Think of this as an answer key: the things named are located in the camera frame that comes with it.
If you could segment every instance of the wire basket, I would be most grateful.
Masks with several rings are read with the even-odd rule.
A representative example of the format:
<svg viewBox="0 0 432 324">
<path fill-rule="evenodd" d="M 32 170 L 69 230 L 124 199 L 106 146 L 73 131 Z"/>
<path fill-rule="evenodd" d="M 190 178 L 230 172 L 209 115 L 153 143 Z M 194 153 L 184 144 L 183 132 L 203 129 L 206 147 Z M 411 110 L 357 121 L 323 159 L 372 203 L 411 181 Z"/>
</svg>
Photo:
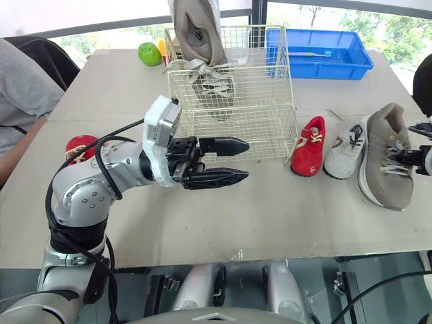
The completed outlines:
<svg viewBox="0 0 432 324">
<path fill-rule="evenodd" d="M 274 62 L 266 64 L 266 31 L 280 29 Z M 191 80 L 196 70 L 168 71 L 169 91 L 179 99 L 182 116 L 178 128 L 181 137 L 233 136 L 249 143 L 250 149 L 235 157 L 207 154 L 204 162 L 291 157 L 298 139 L 288 47 L 281 26 L 223 26 L 221 40 L 234 85 L 234 102 L 205 98 L 194 90 Z M 174 29 L 165 31 L 167 63 L 182 58 Z"/>
</svg>

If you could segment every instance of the black chair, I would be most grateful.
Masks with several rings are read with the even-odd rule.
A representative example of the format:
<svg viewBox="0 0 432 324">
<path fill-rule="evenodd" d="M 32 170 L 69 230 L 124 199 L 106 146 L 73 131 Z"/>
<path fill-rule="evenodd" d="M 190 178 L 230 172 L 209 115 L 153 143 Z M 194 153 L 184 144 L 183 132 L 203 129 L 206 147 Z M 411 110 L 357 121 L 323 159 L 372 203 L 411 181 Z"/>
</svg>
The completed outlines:
<svg viewBox="0 0 432 324">
<path fill-rule="evenodd" d="M 4 39 L 35 60 L 64 91 L 69 88 L 80 71 L 69 55 L 50 40 L 37 36 L 15 36 Z"/>
<path fill-rule="evenodd" d="M 432 116 L 432 54 L 425 58 L 414 75 L 412 98 L 427 117 Z"/>
</svg>

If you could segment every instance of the yellow object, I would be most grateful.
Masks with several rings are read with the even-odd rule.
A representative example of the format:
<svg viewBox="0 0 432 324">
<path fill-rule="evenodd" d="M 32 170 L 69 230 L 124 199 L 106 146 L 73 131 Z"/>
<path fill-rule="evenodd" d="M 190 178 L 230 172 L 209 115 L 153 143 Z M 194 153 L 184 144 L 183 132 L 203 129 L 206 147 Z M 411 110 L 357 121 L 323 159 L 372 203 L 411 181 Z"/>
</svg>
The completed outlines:
<svg viewBox="0 0 432 324">
<path fill-rule="evenodd" d="M 159 39 L 157 42 L 157 48 L 159 49 L 159 52 L 161 52 L 162 56 L 167 56 L 165 51 L 165 41 L 163 39 Z"/>
</svg>

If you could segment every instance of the white shoelace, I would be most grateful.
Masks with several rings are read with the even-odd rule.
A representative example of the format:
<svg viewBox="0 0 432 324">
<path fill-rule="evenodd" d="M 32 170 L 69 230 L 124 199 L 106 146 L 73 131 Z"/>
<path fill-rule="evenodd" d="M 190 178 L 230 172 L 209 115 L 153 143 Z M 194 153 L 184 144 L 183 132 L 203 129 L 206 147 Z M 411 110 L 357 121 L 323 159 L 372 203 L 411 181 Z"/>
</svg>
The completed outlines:
<svg viewBox="0 0 432 324">
<path fill-rule="evenodd" d="M 66 159 L 69 159 L 70 153 L 77 153 L 79 150 L 82 150 L 84 147 L 86 147 L 86 145 L 78 145 L 76 148 L 66 151 Z M 81 153 L 79 157 L 76 157 L 76 159 L 74 159 L 74 161 L 76 163 L 81 163 L 85 161 L 86 160 L 86 158 L 84 157 L 85 154 L 86 152 Z"/>
<path fill-rule="evenodd" d="M 201 59 L 193 59 L 192 61 L 186 61 L 185 59 L 178 59 L 172 61 L 168 65 L 168 69 L 178 69 L 182 64 L 183 70 L 196 70 L 198 73 L 193 73 L 190 77 L 190 83 L 194 84 L 200 77 L 202 82 L 202 94 L 203 95 L 219 95 L 223 98 L 230 98 L 233 96 L 233 92 L 228 92 L 232 87 L 232 81 L 230 73 L 219 73 L 218 69 L 227 69 L 230 65 L 215 65 L 208 66 Z"/>
<path fill-rule="evenodd" d="M 310 135 L 310 139 L 311 139 L 312 143 L 322 142 L 323 141 L 323 135 L 318 134 L 318 133 L 312 133 L 312 135 Z"/>
<path fill-rule="evenodd" d="M 388 158 L 381 166 L 381 170 L 385 173 L 397 174 L 399 176 L 411 176 L 412 170 L 394 159 L 394 157 L 399 155 L 404 149 L 404 145 L 398 140 L 395 141 L 393 145 L 388 146 L 386 149 Z"/>
</svg>

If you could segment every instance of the blue plastic tray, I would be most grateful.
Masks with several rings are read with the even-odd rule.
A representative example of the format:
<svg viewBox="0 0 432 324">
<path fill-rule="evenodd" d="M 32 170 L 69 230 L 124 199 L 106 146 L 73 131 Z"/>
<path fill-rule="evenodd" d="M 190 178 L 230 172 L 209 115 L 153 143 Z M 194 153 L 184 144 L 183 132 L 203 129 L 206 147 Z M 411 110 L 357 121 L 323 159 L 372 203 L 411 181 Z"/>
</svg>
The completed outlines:
<svg viewBox="0 0 432 324">
<path fill-rule="evenodd" d="M 279 46 L 279 29 L 267 30 L 266 64 L 275 65 Z M 291 77 L 360 80 L 373 62 L 355 32 L 329 30 L 286 30 L 288 51 L 324 54 L 330 57 L 290 56 Z"/>
</svg>

